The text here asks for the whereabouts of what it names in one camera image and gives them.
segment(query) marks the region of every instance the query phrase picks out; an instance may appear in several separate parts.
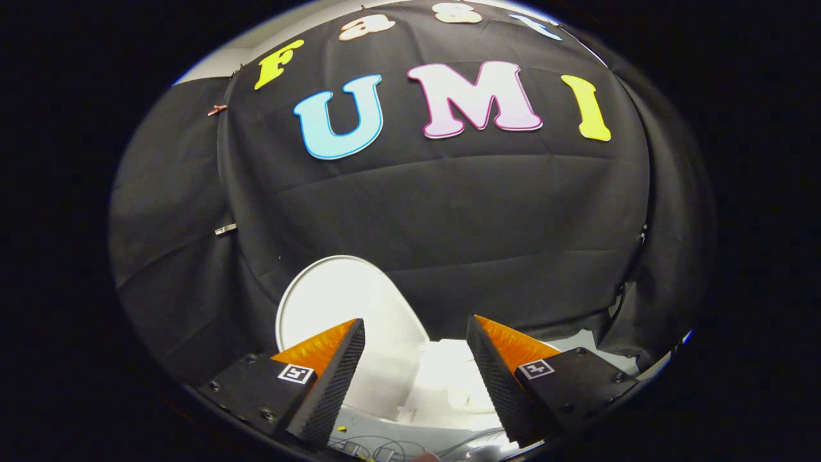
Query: metal clip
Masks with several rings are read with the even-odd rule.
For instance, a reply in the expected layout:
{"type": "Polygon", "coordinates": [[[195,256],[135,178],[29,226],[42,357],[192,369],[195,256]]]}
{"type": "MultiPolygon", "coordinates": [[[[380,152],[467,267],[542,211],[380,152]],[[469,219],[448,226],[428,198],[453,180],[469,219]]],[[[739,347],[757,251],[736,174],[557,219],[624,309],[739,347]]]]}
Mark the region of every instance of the metal clip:
{"type": "Polygon", "coordinates": [[[216,113],[221,113],[221,112],[222,112],[222,111],[224,111],[225,109],[228,109],[228,106],[227,106],[226,104],[220,104],[220,105],[216,105],[216,104],[215,104],[215,105],[213,106],[213,110],[212,110],[210,113],[208,113],[208,116],[209,116],[209,117],[211,117],[211,116],[213,116],[213,115],[214,115],[214,114],[216,114],[216,113]]]}
{"type": "Polygon", "coordinates": [[[229,224],[228,226],[223,226],[221,228],[217,228],[213,231],[213,233],[219,236],[220,234],[225,234],[228,231],[233,231],[234,229],[236,229],[236,223],[232,223],[232,224],[229,224]]]}

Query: white object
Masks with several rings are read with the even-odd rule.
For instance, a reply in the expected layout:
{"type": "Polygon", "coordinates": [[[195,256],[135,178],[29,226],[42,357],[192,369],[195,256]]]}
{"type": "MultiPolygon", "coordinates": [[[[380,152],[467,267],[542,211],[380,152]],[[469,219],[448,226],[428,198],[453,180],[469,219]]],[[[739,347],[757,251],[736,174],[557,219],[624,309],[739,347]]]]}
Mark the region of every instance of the white object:
{"type": "Polygon", "coordinates": [[[279,304],[277,346],[288,349],[353,318],[364,320],[365,350],[344,404],[395,421],[429,337],[376,266],[354,256],[330,256],[305,268],[279,304]]]}

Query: black fabric backdrop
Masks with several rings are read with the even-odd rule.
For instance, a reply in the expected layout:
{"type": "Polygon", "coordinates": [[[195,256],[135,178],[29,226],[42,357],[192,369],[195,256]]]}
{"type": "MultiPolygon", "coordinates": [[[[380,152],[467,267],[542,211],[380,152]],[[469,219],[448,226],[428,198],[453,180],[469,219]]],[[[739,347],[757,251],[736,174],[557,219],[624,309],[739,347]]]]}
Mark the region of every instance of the black fabric backdrop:
{"type": "MultiPolygon", "coordinates": [[[[11,297],[0,458],[284,459],[267,448],[240,451],[247,438],[220,444],[232,430],[175,394],[123,315],[105,243],[112,178],[148,110],[205,54],[289,6],[7,6],[4,172],[13,193],[4,209],[11,297]]],[[[813,350],[802,344],[814,338],[818,299],[808,252],[819,235],[809,220],[817,196],[809,188],[817,152],[811,3],[540,6],[600,33],[681,109],[705,153],[719,236],[717,269],[677,360],[541,459],[812,458],[817,384],[813,350]]]]}
{"type": "Polygon", "coordinates": [[[714,213],[698,148],[672,105],[585,36],[605,67],[578,30],[556,41],[485,5],[474,6],[478,24],[446,24],[435,3],[326,22],[294,38],[305,44],[260,90],[269,53],[230,79],[175,85],[148,114],[115,180],[109,247],[124,307],[172,375],[200,383],[243,353],[275,349],[285,289],[337,254],[385,271],[432,340],[464,338],[474,313],[543,340],[585,327],[601,349],[646,368],[690,329],[714,213]],[[397,24],[337,39],[342,25],[379,13],[397,24]],[[441,62],[475,81],[492,60],[521,67],[544,125],[479,131],[466,121],[458,136],[426,138],[426,101],[407,71],[441,62]],[[379,137],[343,159],[308,155],[293,107],[331,90],[333,129],[346,133],[358,120],[340,89],[377,73],[379,137]],[[580,135],[563,74],[596,86],[610,141],[580,135]],[[229,109],[206,117],[215,104],[229,109]],[[214,236],[233,222],[237,232],[214,236]]]}

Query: screw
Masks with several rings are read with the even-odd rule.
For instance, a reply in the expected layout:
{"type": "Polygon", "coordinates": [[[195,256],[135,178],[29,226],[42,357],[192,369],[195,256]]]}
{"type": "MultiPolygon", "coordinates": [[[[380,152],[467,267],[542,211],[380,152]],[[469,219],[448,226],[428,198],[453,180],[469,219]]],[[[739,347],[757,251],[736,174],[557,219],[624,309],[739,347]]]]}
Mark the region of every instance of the screw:
{"type": "Polygon", "coordinates": [[[262,409],[259,410],[259,413],[262,414],[262,418],[264,418],[265,420],[267,420],[269,422],[273,422],[273,420],[275,418],[277,418],[277,416],[275,416],[273,414],[273,412],[271,412],[270,409],[262,408],[262,409]]]}

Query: blue letter u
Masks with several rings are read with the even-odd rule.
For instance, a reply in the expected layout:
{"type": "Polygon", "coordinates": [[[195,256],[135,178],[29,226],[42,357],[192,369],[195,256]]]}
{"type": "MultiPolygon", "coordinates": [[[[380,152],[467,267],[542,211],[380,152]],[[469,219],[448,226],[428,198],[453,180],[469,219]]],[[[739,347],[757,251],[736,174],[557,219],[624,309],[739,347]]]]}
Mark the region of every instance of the blue letter u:
{"type": "Polygon", "coordinates": [[[382,81],[379,74],[364,76],[349,81],[342,91],[354,95],[359,126],[346,135],[337,135],[331,129],[328,116],[328,101],[333,97],[330,91],[323,91],[303,99],[294,108],[300,116],[302,137],[305,148],[317,159],[339,159],[356,154],[371,144],[382,131],[382,108],[376,95],[376,85],[382,81]]]}

